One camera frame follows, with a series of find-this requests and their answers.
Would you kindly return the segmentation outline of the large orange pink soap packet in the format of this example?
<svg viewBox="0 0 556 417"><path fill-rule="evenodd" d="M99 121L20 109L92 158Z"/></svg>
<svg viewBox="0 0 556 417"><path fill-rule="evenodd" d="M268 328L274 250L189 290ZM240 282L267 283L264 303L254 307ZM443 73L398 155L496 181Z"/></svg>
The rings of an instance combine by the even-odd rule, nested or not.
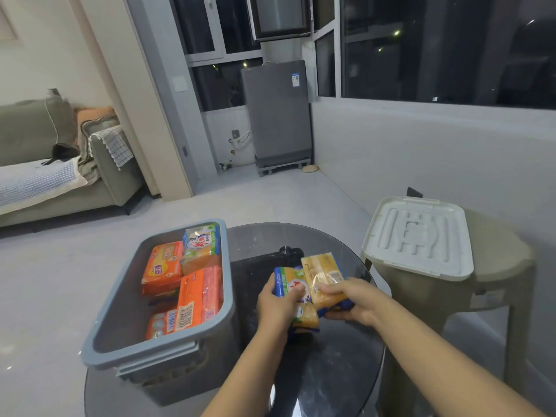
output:
<svg viewBox="0 0 556 417"><path fill-rule="evenodd" d="M174 332L188 330L211 320L224 302L222 268L211 266L181 279Z"/></svg>

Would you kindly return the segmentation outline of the person's left hand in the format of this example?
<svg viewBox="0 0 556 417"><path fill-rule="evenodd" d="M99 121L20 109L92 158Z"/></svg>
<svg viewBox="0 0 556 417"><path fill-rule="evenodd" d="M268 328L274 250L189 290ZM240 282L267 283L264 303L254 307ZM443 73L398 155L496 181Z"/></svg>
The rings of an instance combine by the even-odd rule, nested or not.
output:
<svg viewBox="0 0 556 417"><path fill-rule="evenodd" d="M290 305L274 295L274 273L265 284L257 300L258 326L256 336L286 343L288 329L296 315L297 305Z"/></svg>

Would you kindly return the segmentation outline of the black table base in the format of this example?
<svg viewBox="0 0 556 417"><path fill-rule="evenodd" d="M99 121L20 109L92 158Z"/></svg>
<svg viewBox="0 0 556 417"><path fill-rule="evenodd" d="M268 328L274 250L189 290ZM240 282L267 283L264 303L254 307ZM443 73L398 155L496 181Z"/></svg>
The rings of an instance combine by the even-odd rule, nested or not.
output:
<svg viewBox="0 0 556 417"><path fill-rule="evenodd" d="M255 310L257 297L276 267L301 265L302 249L284 246L277 252L231 262L236 306L241 315Z"/></svg>

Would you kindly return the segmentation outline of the plain yellow soap packet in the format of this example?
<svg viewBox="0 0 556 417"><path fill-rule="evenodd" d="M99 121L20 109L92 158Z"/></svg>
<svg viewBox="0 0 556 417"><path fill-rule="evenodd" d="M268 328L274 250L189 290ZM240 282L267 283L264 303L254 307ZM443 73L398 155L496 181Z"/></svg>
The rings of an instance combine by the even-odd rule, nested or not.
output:
<svg viewBox="0 0 556 417"><path fill-rule="evenodd" d="M309 286L310 298L319 317L323 317L330 311L347 311L353 308L354 303L347 295L328 294L320 288L320 285L336 285L345 280L331 252L304 257L301 263Z"/></svg>

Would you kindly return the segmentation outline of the grey plastic storage bin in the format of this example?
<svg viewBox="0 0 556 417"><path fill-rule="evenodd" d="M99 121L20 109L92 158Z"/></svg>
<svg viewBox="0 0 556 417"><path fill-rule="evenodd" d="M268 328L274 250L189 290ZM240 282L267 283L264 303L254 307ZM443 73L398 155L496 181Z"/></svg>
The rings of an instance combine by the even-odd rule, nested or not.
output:
<svg viewBox="0 0 556 417"><path fill-rule="evenodd" d="M170 315L174 331L147 340L148 319L162 311L141 293L140 283L154 247L181 242L188 230L214 230L196 236L200 247L219 247L224 304L210 320L193 326L197 306ZM210 218L143 239L116 278L81 350L87 367L86 417L167 415L166 407L187 410L200 395L220 387L241 354L226 223Z"/></svg>

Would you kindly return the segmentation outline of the orange cushion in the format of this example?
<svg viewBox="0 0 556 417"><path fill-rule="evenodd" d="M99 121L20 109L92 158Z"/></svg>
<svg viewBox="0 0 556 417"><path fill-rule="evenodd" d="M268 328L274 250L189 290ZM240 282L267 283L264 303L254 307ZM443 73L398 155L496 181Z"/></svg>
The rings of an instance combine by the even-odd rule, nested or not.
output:
<svg viewBox="0 0 556 417"><path fill-rule="evenodd" d="M81 125L84 122L90 121L90 120L96 120L99 119L101 117L104 116L109 116L112 114L115 114L115 110L112 106L107 106L107 107L75 107L74 108L74 113L75 113L75 117L76 117L76 123L78 128L81 127Z"/></svg>

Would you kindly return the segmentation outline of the white checked cloth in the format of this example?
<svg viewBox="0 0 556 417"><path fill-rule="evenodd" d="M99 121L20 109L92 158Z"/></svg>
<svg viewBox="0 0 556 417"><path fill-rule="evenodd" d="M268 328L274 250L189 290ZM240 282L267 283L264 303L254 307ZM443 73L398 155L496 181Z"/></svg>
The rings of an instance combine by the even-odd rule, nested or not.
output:
<svg viewBox="0 0 556 417"><path fill-rule="evenodd" d="M88 150L91 157L94 157L92 152L92 144L94 140L102 142L119 171L121 171L129 161L135 158L127 143L127 138L121 125L114 125L112 127L94 132L88 137Z"/></svg>

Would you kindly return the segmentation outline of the grey washing machine stand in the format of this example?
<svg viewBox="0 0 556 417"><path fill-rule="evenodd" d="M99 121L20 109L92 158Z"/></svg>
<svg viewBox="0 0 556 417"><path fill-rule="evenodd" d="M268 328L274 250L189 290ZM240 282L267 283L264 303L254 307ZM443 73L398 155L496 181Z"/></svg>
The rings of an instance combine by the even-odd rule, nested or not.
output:
<svg viewBox="0 0 556 417"><path fill-rule="evenodd" d="M302 169L305 166L312 165L312 159L305 158L303 160L296 160L293 162L285 162L275 165L262 165L260 160L255 161L257 174L260 177L264 177L266 175L273 175L276 172L283 171L285 169Z"/></svg>

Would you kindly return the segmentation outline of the person's left forearm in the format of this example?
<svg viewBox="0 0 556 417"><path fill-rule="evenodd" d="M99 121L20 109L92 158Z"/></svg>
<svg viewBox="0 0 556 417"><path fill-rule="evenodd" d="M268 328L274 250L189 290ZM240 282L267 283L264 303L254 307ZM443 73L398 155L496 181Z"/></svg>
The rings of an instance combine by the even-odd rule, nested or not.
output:
<svg viewBox="0 0 556 417"><path fill-rule="evenodd" d="M265 417L287 338L259 328L201 417Z"/></svg>

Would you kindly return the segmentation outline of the open window sash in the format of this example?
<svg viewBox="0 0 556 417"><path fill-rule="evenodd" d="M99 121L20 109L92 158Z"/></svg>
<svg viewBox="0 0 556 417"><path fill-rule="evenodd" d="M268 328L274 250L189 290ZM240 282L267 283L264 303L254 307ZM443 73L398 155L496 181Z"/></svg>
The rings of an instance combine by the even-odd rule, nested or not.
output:
<svg viewBox="0 0 556 417"><path fill-rule="evenodd" d="M311 35L311 0L246 0L256 43Z"/></svg>

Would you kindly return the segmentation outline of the white blue sofa blanket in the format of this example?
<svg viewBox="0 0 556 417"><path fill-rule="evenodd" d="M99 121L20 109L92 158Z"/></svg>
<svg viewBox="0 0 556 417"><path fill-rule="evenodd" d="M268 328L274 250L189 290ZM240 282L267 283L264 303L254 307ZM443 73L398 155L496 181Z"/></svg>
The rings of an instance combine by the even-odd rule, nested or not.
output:
<svg viewBox="0 0 556 417"><path fill-rule="evenodd" d="M78 158L68 161L38 160L0 166L0 216L23 210L85 187Z"/></svg>

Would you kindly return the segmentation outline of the person's right hand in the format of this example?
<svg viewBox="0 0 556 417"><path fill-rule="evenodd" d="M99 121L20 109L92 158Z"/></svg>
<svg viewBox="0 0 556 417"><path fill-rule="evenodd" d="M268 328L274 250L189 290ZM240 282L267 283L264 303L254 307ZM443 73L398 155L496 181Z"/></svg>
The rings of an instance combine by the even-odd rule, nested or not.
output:
<svg viewBox="0 0 556 417"><path fill-rule="evenodd" d="M348 298L354 306L347 311L329 311L325 314L326 319L355 321L378 330L396 316L396 302L372 284L355 278L341 283L350 283Z"/></svg>

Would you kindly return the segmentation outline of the yellow soap packet blue print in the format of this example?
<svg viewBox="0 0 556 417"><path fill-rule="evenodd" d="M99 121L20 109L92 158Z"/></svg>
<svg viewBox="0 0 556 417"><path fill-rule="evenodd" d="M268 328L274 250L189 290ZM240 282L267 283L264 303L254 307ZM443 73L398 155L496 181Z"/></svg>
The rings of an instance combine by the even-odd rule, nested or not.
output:
<svg viewBox="0 0 556 417"><path fill-rule="evenodd" d="M297 303L296 315L288 330L289 335L319 332L319 317L310 296L310 290L301 267L276 267L274 269L274 295L285 297L296 287L304 288L303 298Z"/></svg>
<svg viewBox="0 0 556 417"><path fill-rule="evenodd" d="M182 239L184 254L180 259L183 276L212 266L221 266L220 227L216 223L187 228Z"/></svg>

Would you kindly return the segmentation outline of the grey fabric sofa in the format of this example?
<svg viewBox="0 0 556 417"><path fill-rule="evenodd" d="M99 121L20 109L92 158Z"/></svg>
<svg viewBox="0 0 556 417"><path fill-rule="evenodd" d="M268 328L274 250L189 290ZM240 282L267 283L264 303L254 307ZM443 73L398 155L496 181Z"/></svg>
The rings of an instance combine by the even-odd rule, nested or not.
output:
<svg viewBox="0 0 556 417"><path fill-rule="evenodd" d="M88 181L85 187L0 216L0 228L101 208L124 208L145 185L135 158L119 171L99 140L93 141L94 157L90 156L74 108L55 90L43 99L0 105L0 166L48 160L54 144L66 143L80 148L78 169Z"/></svg>

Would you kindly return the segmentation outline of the beige plastic stool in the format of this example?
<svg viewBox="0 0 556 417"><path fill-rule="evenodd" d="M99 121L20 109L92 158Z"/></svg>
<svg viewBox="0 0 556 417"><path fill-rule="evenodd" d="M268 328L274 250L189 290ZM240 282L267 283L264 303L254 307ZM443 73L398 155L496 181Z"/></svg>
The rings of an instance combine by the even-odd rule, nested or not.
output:
<svg viewBox="0 0 556 417"><path fill-rule="evenodd" d="M362 254L365 267L374 266L392 298L441 335L448 318L457 313L508 307L503 381L525 391L526 350L537 260L532 247L504 223L472 210L467 219L474 272L463 281L447 281L384 265Z"/></svg>

